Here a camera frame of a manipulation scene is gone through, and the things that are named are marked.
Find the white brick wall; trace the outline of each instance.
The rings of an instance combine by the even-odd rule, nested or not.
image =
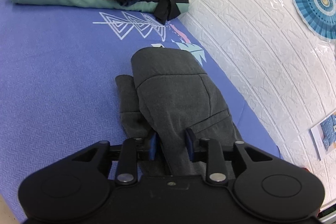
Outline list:
[[[319,161],[308,128],[336,109],[334,46],[292,0],[190,0],[181,21],[245,97],[284,158],[316,174],[336,202],[336,153]],[[324,52],[321,45],[327,45]]]

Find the white circle ring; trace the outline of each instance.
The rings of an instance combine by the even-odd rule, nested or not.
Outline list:
[[[331,0],[331,1],[333,2],[333,9],[331,11],[329,11],[329,12],[326,11],[326,10],[324,10],[320,6],[320,4],[317,2],[317,0],[314,0],[314,3],[316,5],[317,9],[319,9],[322,14],[324,14],[326,16],[333,16],[336,13],[336,3],[335,3],[335,0]]]

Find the gray pants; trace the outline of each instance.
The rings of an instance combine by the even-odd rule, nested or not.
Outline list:
[[[205,164],[189,161],[184,130],[232,146],[241,136],[219,89],[194,56],[171,48],[143,48],[132,59],[133,77],[115,78],[121,122],[128,137],[154,129],[173,175],[204,175]],[[141,165],[147,175],[163,175],[159,165]],[[233,176],[228,166],[229,177]]]

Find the purple blue bedsheet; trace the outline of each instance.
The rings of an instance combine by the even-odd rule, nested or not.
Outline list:
[[[120,10],[12,5],[0,0],[0,194],[19,221],[21,181],[99,140],[121,144],[114,78],[144,47],[190,51],[221,90],[244,140],[280,156],[273,140],[200,43],[175,19]]]

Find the silver rivet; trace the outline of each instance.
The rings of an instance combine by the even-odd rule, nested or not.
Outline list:
[[[117,180],[119,180],[121,182],[130,182],[133,179],[134,179],[134,177],[131,174],[128,174],[128,173],[120,174],[117,177]]]
[[[226,175],[222,173],[213,173],[209,176],[209,178],[213,181],[221,182],[226,180]]]

